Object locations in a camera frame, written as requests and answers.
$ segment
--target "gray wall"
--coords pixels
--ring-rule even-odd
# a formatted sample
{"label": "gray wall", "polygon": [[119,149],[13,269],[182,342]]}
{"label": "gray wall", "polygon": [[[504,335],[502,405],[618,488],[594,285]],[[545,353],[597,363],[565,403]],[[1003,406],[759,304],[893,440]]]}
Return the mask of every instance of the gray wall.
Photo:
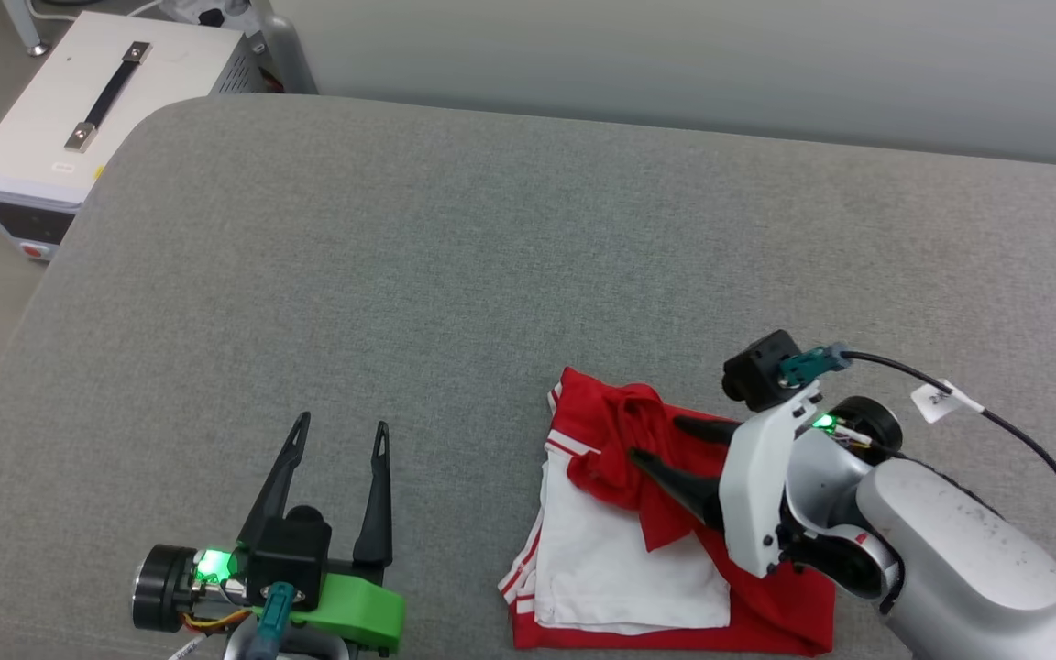
{"label": "gray wall", "polygon": [[1056,0],[272,0],[322,93],[1056,163]]}

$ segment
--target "white power supply box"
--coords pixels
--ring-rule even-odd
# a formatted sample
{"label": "white power supply box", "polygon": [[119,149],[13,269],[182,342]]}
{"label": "white power supply box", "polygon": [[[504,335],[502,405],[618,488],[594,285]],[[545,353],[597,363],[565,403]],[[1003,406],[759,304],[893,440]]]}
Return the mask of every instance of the white power supply box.
{"label": "white power supply box", "polygon": [[242,32],[80,13],[0,124],[0,230],[49,261],[138,121],[176,100],[264,89]]}

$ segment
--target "red garment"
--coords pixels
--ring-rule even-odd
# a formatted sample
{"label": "red garment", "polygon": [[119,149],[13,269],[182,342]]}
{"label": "red garment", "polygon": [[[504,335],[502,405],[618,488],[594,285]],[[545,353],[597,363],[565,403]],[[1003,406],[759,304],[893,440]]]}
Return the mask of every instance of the red garment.
{"label": "red garment", "polygon": [[618,636],[544,628],[531,610],[511,605],[516,648],[700,648],[789,653],[813,657],[833,649],[834,586],[821,573],[796,573],[787,566],[767,578],[742,571],[728,558],[724,539],[708,530],[628,459],[628,448],[644,448],[667,465],[701,476],[717,476],[727,448],[683,434],[676,416],[711,419],[708,414],[666,406],[648,385],[611,388],[571,367],[561,377],[563,396],[552,429],[598,452],[574,456],[568,475],[580,489],[603,502],[637,510],[646,550],[695,531],[731,592],[728,627],[658,630]]}

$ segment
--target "gray upholstered surface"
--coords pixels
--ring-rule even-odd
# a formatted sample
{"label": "gray upholstered surface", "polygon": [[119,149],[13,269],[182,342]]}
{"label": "gray upholstered surface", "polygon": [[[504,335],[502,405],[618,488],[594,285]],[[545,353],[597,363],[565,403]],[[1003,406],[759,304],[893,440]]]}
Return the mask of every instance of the gray upholstered surface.
{"label": "gray upholstered surface", "polygon": [[[165,109],[0,366],[0,657],[167,657],[184,640],[130,626],[135,564],[229,544],[305,409],[294,502],[343,555],[390,421],[406,656],[514,656],[494,584],[561,367],[739,414],[721,359],[776,326],[947,376],[1056,454],[1056,167],[327,97]],[[1048,469],[974,416],[925,426],[913,386],[825,384],[891,404],[1056,557]],[[905,656],[840,604],[833,657]]]}

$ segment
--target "metal stand leg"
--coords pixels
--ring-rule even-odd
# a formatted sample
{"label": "metal stand leg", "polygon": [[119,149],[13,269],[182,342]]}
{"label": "metal stand leg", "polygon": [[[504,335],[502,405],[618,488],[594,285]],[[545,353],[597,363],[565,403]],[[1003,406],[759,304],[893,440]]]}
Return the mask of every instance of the metal stand leg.
{"label": "metal stand leg", "polygon": [[46,55],[46,52],[51,51],[52,48],[38,38],[38,32],[35,31],[31,14],[26,12],[26,0],[3,0],[3,6],[7,8],[11,21],[16,25],[18,38],[21,38],[26,54],[33,58]]}

